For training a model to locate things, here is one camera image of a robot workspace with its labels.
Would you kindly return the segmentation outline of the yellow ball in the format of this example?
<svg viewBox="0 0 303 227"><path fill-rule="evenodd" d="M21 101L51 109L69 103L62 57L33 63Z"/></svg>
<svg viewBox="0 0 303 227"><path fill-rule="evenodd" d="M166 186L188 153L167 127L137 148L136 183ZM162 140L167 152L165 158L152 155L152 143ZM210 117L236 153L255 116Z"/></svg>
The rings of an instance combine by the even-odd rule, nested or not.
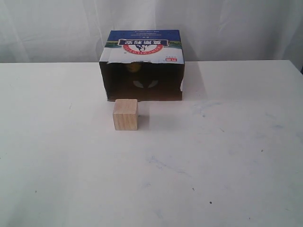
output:
<svg viewBox="0 0 303 227"><path fill-rule="evenodd" d="M141 70L142 64L140 62L132 62L126 64L126 69L130 73L137 73Z"/></svg>

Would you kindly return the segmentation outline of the light wooden cube block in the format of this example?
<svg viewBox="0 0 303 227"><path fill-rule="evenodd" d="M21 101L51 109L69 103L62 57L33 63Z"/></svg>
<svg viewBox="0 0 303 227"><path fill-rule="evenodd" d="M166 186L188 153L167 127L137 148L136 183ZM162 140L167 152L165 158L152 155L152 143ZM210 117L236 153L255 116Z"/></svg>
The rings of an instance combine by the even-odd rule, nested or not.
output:
<svg viewBox="0 0 303 227"><path fill-rule="evenodd" d="M138 130L137 99L116 99L113 110L114 127L117 131Z"/></svg>

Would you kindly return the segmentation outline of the blue white cardboard box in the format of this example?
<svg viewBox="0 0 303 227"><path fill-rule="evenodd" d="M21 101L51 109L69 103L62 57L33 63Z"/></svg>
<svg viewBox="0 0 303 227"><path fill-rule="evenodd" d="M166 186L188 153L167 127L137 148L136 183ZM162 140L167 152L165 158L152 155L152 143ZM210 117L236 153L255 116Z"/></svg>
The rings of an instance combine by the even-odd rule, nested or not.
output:
<svg viewBox="0 0 303 227"><path fill-rule="evenodd" d="M130 73L126 64L140 62ZM180 101L185 61L179 30L112 30L99 60L108 101Z"/></svg>

